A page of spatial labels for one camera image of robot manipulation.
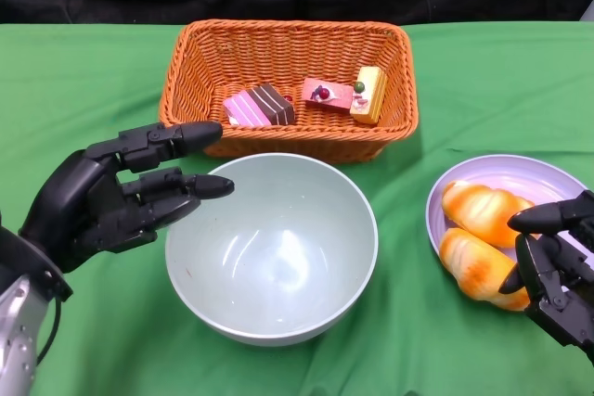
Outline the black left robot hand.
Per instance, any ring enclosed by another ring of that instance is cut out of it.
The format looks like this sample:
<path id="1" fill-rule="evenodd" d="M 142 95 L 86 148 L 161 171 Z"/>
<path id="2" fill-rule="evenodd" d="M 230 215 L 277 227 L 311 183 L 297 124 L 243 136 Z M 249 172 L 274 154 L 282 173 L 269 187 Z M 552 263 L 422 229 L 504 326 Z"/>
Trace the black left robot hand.
<path id="1" fill-rule="evenodd" d="M 160 166 L 213 145 L 222 134 L 214 121 L 157 122 L 77 150 L 46 180 L 19 233 L 64 273 L 99 252 L 151 243 L 203 200 L 234 191 L 225 177 Z"/>

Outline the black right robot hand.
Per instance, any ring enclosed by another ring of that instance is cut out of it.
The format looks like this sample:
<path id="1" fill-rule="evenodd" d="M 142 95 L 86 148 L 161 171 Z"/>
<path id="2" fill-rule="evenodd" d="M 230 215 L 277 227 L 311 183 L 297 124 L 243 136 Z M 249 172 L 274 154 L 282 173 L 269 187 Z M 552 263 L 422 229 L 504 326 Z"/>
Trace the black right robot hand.
<path id="1" fill-rule="evenodd" d="M 516 264 L 499 288 L 508 295 L 525 289 L 524 313 L 562 346 L 593 358 L 593 267 L 587 254 L 559 233 L 567 232 L 593 251 L 593 192 L 534 206 L 513 215 Z"/>

